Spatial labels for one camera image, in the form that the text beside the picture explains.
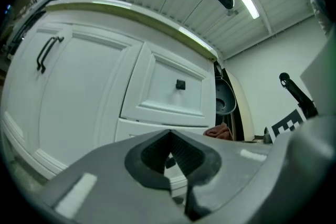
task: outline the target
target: fluorescent light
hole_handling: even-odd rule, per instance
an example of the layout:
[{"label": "fluorescent light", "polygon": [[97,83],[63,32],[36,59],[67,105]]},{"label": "fluorescent light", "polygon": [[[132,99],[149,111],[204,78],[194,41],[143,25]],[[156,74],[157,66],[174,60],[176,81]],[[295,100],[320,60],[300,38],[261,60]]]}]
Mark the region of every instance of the fluorescent light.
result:
[{"label": "fluorescent light", "polygon": [[259,17],[259,13],[257,11],[257,8],[254,6],[252,0],[241,0],[247,7],[248,11],[251,13],[252,18],[256,19]]}]

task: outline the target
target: cabinet door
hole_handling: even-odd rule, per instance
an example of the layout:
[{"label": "cabinet door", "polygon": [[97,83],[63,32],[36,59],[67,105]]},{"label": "cabinet door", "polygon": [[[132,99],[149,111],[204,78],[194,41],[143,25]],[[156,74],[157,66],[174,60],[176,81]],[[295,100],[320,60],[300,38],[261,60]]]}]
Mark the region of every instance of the cabinet door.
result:
[{"label": "cabinet door", "polygon": [[8,103],[8,94],[10,89],[10,84],[12,83],[16,67],[22,63],[22,55],[24,55],[26,48],[30,44],[32,38],[35,36],[37,32],[41,32],[41,26],[45,24],[43,19],[40,19],[28,32],[25,36],[24,40],[20,43],[17,48],[14,57],[10,63],[7,75],[6,75],[6,83],[4,84],[4,88],[2,91],[2,101],[1,101],[1,115],[3,116]]},{"label": "cabinet door", "polygon": [[[178,89],[177,80],[185,83],[185,89]],[[146,43],[135,65],[121,117],[209,126],[215,120],[214,87],[212,64],[204,70],[162,47]]]},{"label": "cabinet door", "polygon": [[32,127],[33,156],[54,173],[114,141],[117,120],[142,42],[103,29],[72,26]]},{"label": "cabinet door", "polygon": [[[26,47],[25,51],[18,55],[20,59],[15,65],[15,70],[13,70],[10,77],[6,79],[8,94],[3,98],[5,109],[2,117],[10,135],[12,135],[23,148],[27,148],[34,95],[38,87],[37,80],[41,76],[41,72],[37,70],[37,57],[46,42],[51,37],[57,36],[66,27],[67,25],[63,24],[44,24],[39,26],[28,41],[29,44],[22,44]],[[52,55],[51,53],[49,54],[48,62],[52,60]]]}]

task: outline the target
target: red cloth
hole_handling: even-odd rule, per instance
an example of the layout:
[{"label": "red cloth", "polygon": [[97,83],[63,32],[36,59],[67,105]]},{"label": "red cloth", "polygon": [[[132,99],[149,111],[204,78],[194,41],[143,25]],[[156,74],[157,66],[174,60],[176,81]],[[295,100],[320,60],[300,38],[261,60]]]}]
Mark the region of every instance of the red cloth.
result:
[{"label": "red cloth", "polygon": [[232,133],[224,122],[221,125],[206,130],[203,135],[233,141]]}]

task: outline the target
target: gray surface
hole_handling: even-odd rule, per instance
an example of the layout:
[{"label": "gray surface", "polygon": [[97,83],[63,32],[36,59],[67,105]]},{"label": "gray surface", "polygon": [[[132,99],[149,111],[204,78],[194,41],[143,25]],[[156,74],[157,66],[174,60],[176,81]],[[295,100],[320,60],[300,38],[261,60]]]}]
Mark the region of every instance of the gray surface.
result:
[{"label": "gray surface", "polygon": [[334,24],[325,47],[301,75],[319,115],[336,114],[335,55],[336,25]]},{"label": "gray surface", "polygon": [[[75,217],[75,221],[79,223],[106,223],[111,219],[122,219],[123,223],[190,222],[167,191],[141,186],[124,168],[124,158],[128,150],[160,132],[138,136],[92,151],[50,181],[40,197],[46,204],[54,207],[83,173],[91,173],[96,175],[98,180]],[[247,149],[253,153],[267,155],[271,149],[265,145],[181,133],[216,149],[222,157],[222,167],[218,176],[211,181],[208,188],[202,188],[202,193],[199,190],[195,191],[196,195],[201,195],[199,201],[202,205],[210,207],[211,210],[232,199],[262,165],[260,161],[242,157],[240,151]]]},{"label": "gray surface", "polygon": [[160,132],[93,150],[51,180],[40,197],[54,206],[83,173],[91,173],[98,180],[79,209],[76,222],[188,223],[168,191],[144,188],[124,168],[128,150]]},{"label": "gray surface", "polygon": [[[92,151],[50,181],[41,198],[56,205],[87,172],[98,181],[75,217],[78,223],[191,223],[168,191],[143,187],[124,168],[128,150],[157,133]],[[193,189],[197,203],[212,212],[199,219],[200,224],[286,222],[317,190],[336,157],[335,116],[310,119],[278,136],[273,147],[181,133],[217,150],[222,158],[215,177]],[[242,149],[268,156],[263,163],[253,161]]]}]

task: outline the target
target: white cabinet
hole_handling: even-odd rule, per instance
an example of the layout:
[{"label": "white cabinet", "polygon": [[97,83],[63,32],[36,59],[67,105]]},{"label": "white cabinet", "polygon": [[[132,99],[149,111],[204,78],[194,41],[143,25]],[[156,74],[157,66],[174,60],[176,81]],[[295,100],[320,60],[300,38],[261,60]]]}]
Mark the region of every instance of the white cabinet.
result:
[{"label": "white cabinet", "polygon": [[[209,126],[215,100],[212,73],[147,42],[135,65],[121,116],[181,126]],[[178,89],[177,81],[185,89]]]},{"label": "white cabinet", "polygon": [[72,26],[31,121],[32,153],[54,173],[112,143],[122,99],[142,42]]},{"label": "white cabinet", "polygon": [[[28,143],[30,117],[35,105],[33,96],[39,90],[41,71],[37,70],[37,58],[40,55],[40,63],[52,43],[50,38],[64,36],[66,32],[66,25],[62,24],[44,24],[34,29],[31,39],[23,41],[21,45],[28,49],[25,49],[22,55],[18,55],[20,59],[16,62],[15,70],[11,70],[11,76],[6,79],[6,83],[9,81],[10,85],[3,96],[2,118],[12,136],[23,148],[27,148]],[[49,57],[44,61],[46,66],[54,64],[60,46],[62,43],[56,42],[49,51]]]},{"label": "white cabinet", "polygon": [[[47,178],[102,145],[164,129],[202,135],[215,123],[213,64],[158,31],[116,22],[98,13],[51,13],[14,56],[1,130]],[[166,176],[185,187],[178,167]]]}]

